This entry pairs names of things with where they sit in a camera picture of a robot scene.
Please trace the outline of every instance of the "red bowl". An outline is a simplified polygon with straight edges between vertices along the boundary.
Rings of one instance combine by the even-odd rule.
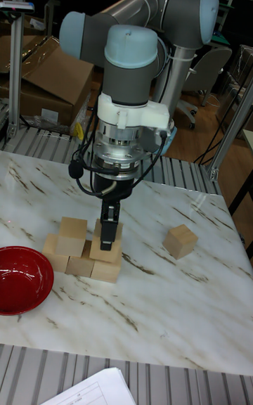
[[[53,287],[45,256],[28,247],[0,249],[0,314],[21,314],[41,304]]]

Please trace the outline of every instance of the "wooden block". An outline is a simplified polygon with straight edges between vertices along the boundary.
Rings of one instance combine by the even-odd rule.
[[[168,231],[163,246],[176,259],[185,257],[193,251],[198,237],[186,225]]]
[[[97,219],[95,230],[93,233],[93,238],[92,238],[90,258],[98,259],[100,261],[107,262],[107,263],[115,263],[118,258],[119,249],[121,246],[122,227],[123,227],[123,224],[118,224],[116,238],[115,238],[115,241],[112,243],[112,249],[111,250],[101,250],[100,249],[101,224],[100,224],[100,220]]]
[[[56,255],[81,257],[86,240],[87,221],[63,217],[60,223]]]
[[[56,255],[56,245],[58,235],[49,233],[42,250],[42,254],[48,259],[52,268],[56,272],[65,272],[68,263],[68,257],[65,255]]]
[[[95,260],[91,278],[94,280],[116,283],[122,263],[122,249],[119,248],[115,263]]]
[[[90,277],[94,266],[94,260],[89,257],[91,241],[86,241],[81,258],[70,257],[67,263],[67,274],[73,276]]]

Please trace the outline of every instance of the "stacked wooden blocks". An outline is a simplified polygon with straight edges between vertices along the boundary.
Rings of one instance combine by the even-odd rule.
[[[99,219],[92,241],[86,240],[86,231],[87,221],[63,217],[59,234],[48,234],[43,255],[50,261],[54,271],[115,283],[122,261],[122,224],[118,224],[110,251],[100,249]]]

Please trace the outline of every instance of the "paper sheet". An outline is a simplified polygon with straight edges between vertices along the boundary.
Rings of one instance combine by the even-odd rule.
[[[41,405],[134,405],[122,372],[104,369]]]

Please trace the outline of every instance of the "bowl rim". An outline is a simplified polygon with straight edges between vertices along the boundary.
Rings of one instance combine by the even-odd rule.
[[[5,247],[0,247],[0,256],[2,252],[8,252],[8,250],[13,250],[13,249],[21,249],[21,250],[25,250],[26,252],[32,252],[34,255],[36,255],[36,257],[39,257],[40,259],[43,260],[43,262],[46,263],[47,269],[48,269],[48,286],[46,288],[46,290],[44,291],[44,294],[42,296],[39,297],[39,299],[31,306],[31,307],[25,307],[22,311],[13,311],[13,312],[9,312],[9,311],[2,311],[0,310],[0,316],[16,316],[17,314],[23,314],[23,313],[27,313],[28,311],[33,310],[34,308],[37,308],[49,295],[49,293],[52,290],[53,287],[53,281],[54,281],[54,273],[53,273],[53,268],[51,266],[50,261],[48,261],[48,259],[42,255],[40,252],[38,252],[35,249],[32,249],[30,247],[25,247],[22,245],[7,245]]]

